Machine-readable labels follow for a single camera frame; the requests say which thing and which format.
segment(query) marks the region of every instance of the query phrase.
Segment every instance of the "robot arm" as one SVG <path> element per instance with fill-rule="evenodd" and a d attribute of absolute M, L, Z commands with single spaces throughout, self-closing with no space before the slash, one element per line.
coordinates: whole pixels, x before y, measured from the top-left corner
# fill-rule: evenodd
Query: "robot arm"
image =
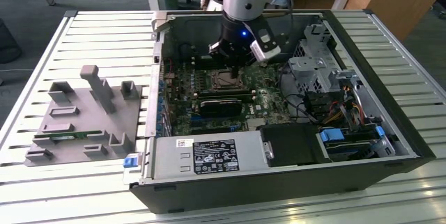
<path fill-rule="evenodd" d="M 211 56 L 238 74 L 238 68 L 281 53 L 281 46 L 263 18 L 267 0 L 223 0 L 222 35 L 210 46 Z"/>

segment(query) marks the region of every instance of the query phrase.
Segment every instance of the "aluminum table surface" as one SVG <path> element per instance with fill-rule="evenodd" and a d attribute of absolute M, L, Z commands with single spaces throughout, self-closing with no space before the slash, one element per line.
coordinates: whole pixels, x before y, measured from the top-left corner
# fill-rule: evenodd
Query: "aluminum table surface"
<path fill-rule="evenodd" d="M 87 87 L 80 67 L 96 64 L 110 85 L 143 85 L 136 149 L 144 147 L 152 73 L 151 11 L 79 12 L 63 19 L 0 131 L 2 223 L 440 223 L 446 221 L 445 92 L 374 15 L 335 11 L 437 160 L 359 192 L 155 215 L 122 182 L 122 160 L 28 168 L 54 81 Z M 346 65 L 350 63 L 342 56 Z"/>

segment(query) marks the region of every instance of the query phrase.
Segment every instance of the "power supply label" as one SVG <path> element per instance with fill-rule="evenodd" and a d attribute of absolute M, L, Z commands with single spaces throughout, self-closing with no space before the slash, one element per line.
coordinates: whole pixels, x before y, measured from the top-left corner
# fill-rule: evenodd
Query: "power supply label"
<path fill-rule="evenodd" d="M 233 139 L 194 143 L 194 172 L 223 173 L 241 170 Z"/>

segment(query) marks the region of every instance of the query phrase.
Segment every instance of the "white sticker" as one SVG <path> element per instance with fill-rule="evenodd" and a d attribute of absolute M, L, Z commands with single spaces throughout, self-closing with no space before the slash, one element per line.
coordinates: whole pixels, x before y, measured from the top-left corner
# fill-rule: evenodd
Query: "white sticker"
<path fill-rule="evenodd" d="M 238 165 L 238 162 L 229 162 L 229 163 L 227 163 L 227 166 L 229 166 L 229 167 L 233 167 L 233 166 L 237 166 L 237 165 Z"/>
<path fill-rule="evenodd" d="M 191 147 L 194 143 L 194 139 L 178 139 L 176 147 Z"/>

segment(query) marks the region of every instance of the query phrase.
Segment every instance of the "blue release tab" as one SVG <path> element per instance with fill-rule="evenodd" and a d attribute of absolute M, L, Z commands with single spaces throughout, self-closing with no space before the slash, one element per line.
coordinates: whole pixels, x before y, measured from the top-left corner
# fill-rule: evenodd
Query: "blue release tab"
<path fill-rule="evenodd" d="M 383 137 L 386 135 L 386 133 L 385 133 L 385 130 L 383 130 L 382 126 L 377 126 L 375 129 L 377 129 L 377 132 L 379 134 L 379 137 Z"/>
<path fill-rule="evenodd" d="M 124 168 L 138 167 L 138 157 L 126 158 L 123 166 Z"/>
<path fill-rule="evenodd" d="M 342 131 L 339 128 L 325 129 L 321 133 L 321 138 L 323 142 L 330 140 L 342 140 L 345 139 Z"/>
<path fill-rule="evenodd" d="M 321 133 L 321 139 L 323 142 L 329 141 L 329 137 L 325 132 Z"/>

